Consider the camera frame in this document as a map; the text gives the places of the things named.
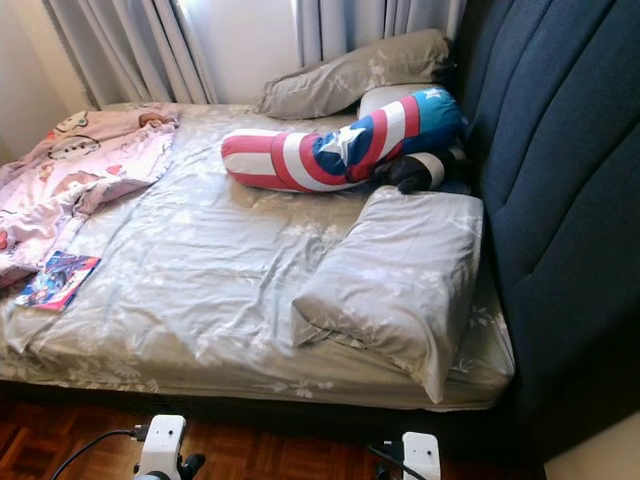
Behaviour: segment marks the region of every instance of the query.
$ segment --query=parquet floor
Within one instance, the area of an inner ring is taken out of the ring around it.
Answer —
[[[50,479],[58,466],[96,436],[150,418],[97,407],[41,406],[0,399],[0,479]],[[378,459],[364,446],[287,438],[247,428],[187,421],[182,454],[204,453],[197,480],[372,480]],[[103,440],[60,477],[133,478],[142,444],[124,436]],[[538,480],[526,470],[443,459],[444,480]]]

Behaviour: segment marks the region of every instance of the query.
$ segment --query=floral pattern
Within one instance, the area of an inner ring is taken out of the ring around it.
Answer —
[[[17,307],[13,299],[23,284],[0,290],[0,378],[431,407],[424,390],[398,367],[362,345],[343,344],[352,340],[289,346],[291,299],[349,231],[366,192],[290,195],[250,189],[226,175],[220,158],[222,138],[235,128],[322,133],[352,120],[283,122],[253,106],[181,106],[166,174],[146,190],[100,206],[70,245],[70,253],[103,260],[69,308],[58,315]],[[488,317],[478,314],[473,321],[494,323],[469,329],[473,344],[482,346],[459,354],[473,362],[469,373],[452,370],[451,375],[456,384],[493,382],[501,391],[513,374],[509,356],[485,350],[500,342],[508,346],[508,336],[499,327],[499,305],[486,308]],[[470,398],[475,407],[495,401],[495,391],[476,390],[452,386],[439,407],[468,407]]]

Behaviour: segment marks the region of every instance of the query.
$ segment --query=wall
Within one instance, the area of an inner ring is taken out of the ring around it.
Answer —
[[[545,465],[547,480],[640,478],[640,413]]]
[[[27,10],[32,10],[30,17]],[[53,26],[47,32],[43,20],[48,21],[39,0],[0,1],[0,163],[29,152],[51,127],[86,105],[70,91],[77,91],[77,85],[63,85],[64,77],[57,83],[51,80],[60,75],[55,48],[62,46]],[[41,27],[41,36],[32,38]],[[53,33],[53,39],[47,33]],[[41,60],[47,56],[49,67]]]
[[[291,0],[180,1],[219,102],[257,103],[266,81],[298,68]]]

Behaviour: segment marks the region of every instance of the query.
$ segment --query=captain america pillow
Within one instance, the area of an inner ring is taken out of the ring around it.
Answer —
[[[222,159],[229,173],[247,186],[335,191],[370,180],[376,167],[396,157],[446,150],[461,128],[462,114],[453,97],[442,87],[431,87],[324,136],[235,130],[223,141]]]

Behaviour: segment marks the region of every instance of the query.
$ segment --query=pillowcase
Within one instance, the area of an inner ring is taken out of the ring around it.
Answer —
[[[469,317],[482,222],[477,198],[376,190],[293,300],[293,345],[364,345],[438,403]]]
[[[378,163],[399,155],[446,149],[461,129],[456,101],[444,88],[431,87],[324,136],[234,130],[220,153],[229,174],[243,185],[326,192],[371,179]],[[425,166],[437,167],[439,160],[427,157]]]
[[[358,119],[371,115],[374,110],[396,102],[407,95],[426,90],[433,85],[428,83],[410,83],[408,85],[393,85],[391,87],[378,87],[369,90],[362,96],[360,100],[360,108],[358,109]]]
[[[284,120],[323,117],[372,88],[439,83],[449,66],[449,40],[439,30],[399,35],[267,82],[260,110]]]

